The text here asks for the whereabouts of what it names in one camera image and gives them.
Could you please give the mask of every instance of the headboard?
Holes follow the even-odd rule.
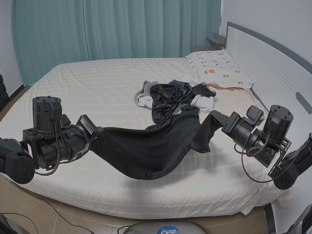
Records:
[[[294,120],[287,138],[297,149],[312,131],[312,64],[278,42],[228,22],[227,52],[254,82],[252,92],[267,109],[288,108]]]

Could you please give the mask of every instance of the wall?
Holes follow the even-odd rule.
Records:
[[[11,31],[12,0],[0,0],[0,74],[10,96],[22,85]]]
[[[222,0],[220,34],[227,22],[261,33],[312,63],[312,0]],[[276,232],[286,232],[308,204],[312,203],[312,169],[298,178],[289,208],[273,202]]]

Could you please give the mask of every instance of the floor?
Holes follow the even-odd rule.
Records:
[[[24,88],[13,101],[6,105],[0,112],[0,121],[29,88]],[[119,227],[145,221],[108,216],[67,205],[29,191],[26,192],[0,174],[1,213],[19,213],[29,217],[36,224],[39,234],[89,233],[87,230],[68,224],[41,199],[48,201],[70,223],[84,226],[94,233],[116,234]],[[7,214],[6,217],[13,219],[31,234],[37,233],[33,223],[27,218],[13,214]],[[199,224],[208,234],[267,234],[264,207],[254,208],[247,216],[237,213],[231,216],[196,217],[173,221],[181,220]]]

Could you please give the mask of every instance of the shiny black fabric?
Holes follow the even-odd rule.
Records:
[[[164,124],[146,130],[106,127],[91,150],[128,177],[163,177],[176,168],[190,149],[210,152],[209,141],[222,127],[211,114],[200,124],[197,107],[185,105],[181,111]]]
[[[165,123],[179,106],[179,103],[190,103],[196,95],[207,97],[215,96],[216,92],[208,89],[206,85],[199,84],[189,89],[189,83],[177,84],[155,84],[150,88],[153,98],[152,119],[156,124]]]

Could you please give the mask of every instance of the pillow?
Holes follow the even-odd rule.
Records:
[[[252,87],[253,82],[225,49],[193,52],[186,58],[198,76],[198,83],[205,82],[221,88]]]

